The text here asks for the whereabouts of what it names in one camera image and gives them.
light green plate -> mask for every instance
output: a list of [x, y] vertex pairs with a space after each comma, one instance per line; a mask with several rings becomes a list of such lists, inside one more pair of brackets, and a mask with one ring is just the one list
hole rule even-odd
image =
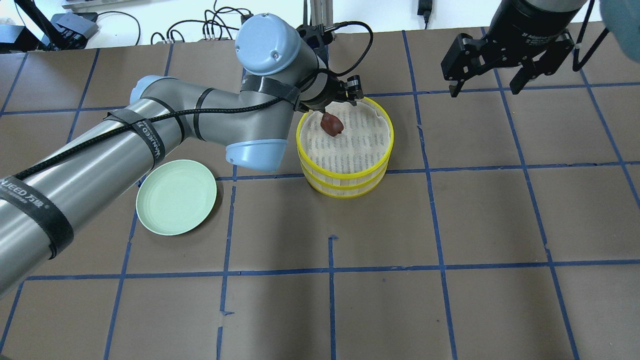
[[175, 160], [149, 174], [136, 198], [140, 222], [160, 235], [178, 235], [198, 226], [216, 202], [216, 180], [193, 160]]

yellow basket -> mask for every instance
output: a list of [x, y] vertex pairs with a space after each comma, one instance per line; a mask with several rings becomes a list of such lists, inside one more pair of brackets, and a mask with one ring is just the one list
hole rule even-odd
[[[350, 199], [353, 197], [364, 195], [373, 190], [376, 185], [378, 185], [387, 170], [389, 157], [394, 145], [394, 128], [391, 123], [391, 119], [389, 118], [387, 112], [385, 112], [385, 110], [373, 100], [365, 97], [362, 100], [359, 100], [359, 102], [361, 102], [359, 106], [364, 104], [372, 108], [373, 111], [375, 111], [376, 116], [378, 118], [383, 118], [386, 121], [386, 125], [388, 126], [388, 145], [386, 151], [384, 152], [383, 156], [378, 159], [377, 162], [371, 167], [358, 172], [340, 173], [323, 168], [315, 161], [313, 161], [311, 159], [311, 156], [305, 152], [304, 147], [301, 143], [300, 136], [303, 125], [306, 123], [307, 118], [310, 116], [310, 114], [312, 114], [312, 112], [308, 112], [302, 116], [302, 119], [298, 124], [298, 129], [296, 130], [296, 144], [298, 146], [298, 157], [300, 158], [302, 172], [313, 188], [315, 188], [318, 192], [330, 197], [339, 199]], [[331, 105], [327, 107], [327, 111], [331, 112], [330, 108]], [[345, 132], [348, 132], [348, 127], [349, 124], [345, 123]], [[331, 140], [329, 135], [326, 136], [327, 140]]]

velcro strap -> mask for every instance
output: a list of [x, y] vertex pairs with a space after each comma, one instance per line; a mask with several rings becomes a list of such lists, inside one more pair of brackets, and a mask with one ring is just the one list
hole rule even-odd
[[154, 157], [154, 167], [164, 160], [164, 143], [149, 119], [129, 109], [115, 110], [105, 120], [115, 120], [123, 124], [133, 124], [133, 129], [145, 141]]
[[281, 97], [293, 105], [297, 105], [300, 89], [293, 85], [281, 83], [276, 79], [248, 74], [242, 80], [240, 91], [255, 91]]
[[13, 176], [0, 180], [0, 199], [14, 205], [32, 218], [51, 240], [50, 259], [55, 258], [74, 239], [67, 217], [38, 190]]

white background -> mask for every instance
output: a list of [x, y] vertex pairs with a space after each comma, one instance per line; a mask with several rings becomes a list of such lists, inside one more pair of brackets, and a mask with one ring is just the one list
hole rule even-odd
[[[466, 28], [488, 26], [491, 23], [500, 0], [434, 0], [430, 29]], [[61, 6], [66, 0], [36, 0], [39, 9], [51, 18], [55, 13], [66, 12]], [[283, 18], [293, 27], [302, 23], [303, 0], [218, 0], [217, 7], [233, 6], [248, 8], [253, 13], [269, 12]], [[334, 0], [333, 19], [335, 22], [360, 20], [368, 23], [373, 31], [397, 31], [423, 29], [424, 21], [416, 15], [418, 0]], [[120, 10], [138, 18], [142, 27], [141, 44], [149, 44], [155, 31], [165, 33], [173, 23], [185, 19], [204, 19], [204, 10], [213, 9], [213, 0], [130, 0], [124, 3], [94, 6], [86, 11], [104, 12]], [[596, 1], [591, 20], [600, 20], [600, 4]], [[574, 18], [574, 22], [584, 19], [585, 8]], [[222, 15], [229, 26], [238, 27], [238, 14]], [[0, 17], [10, 17], [16, 24], [22, 24], [13, 5], [13, 0], [0, 0]], [[28, 17], [22, 14], [27, 27], [41, 37], [42, 32]], [[109, 14], [100, 17], [100, 31], [89, 41], [87, 47], [114, 47], [133, 45], [138, 36], [136, 23], [124, 15]], [[176, 27], [188, 42], [202, 38], [202, 25], [181, 24]], [[362, 32], [358, 26], [350, 26], [340, 31]]]

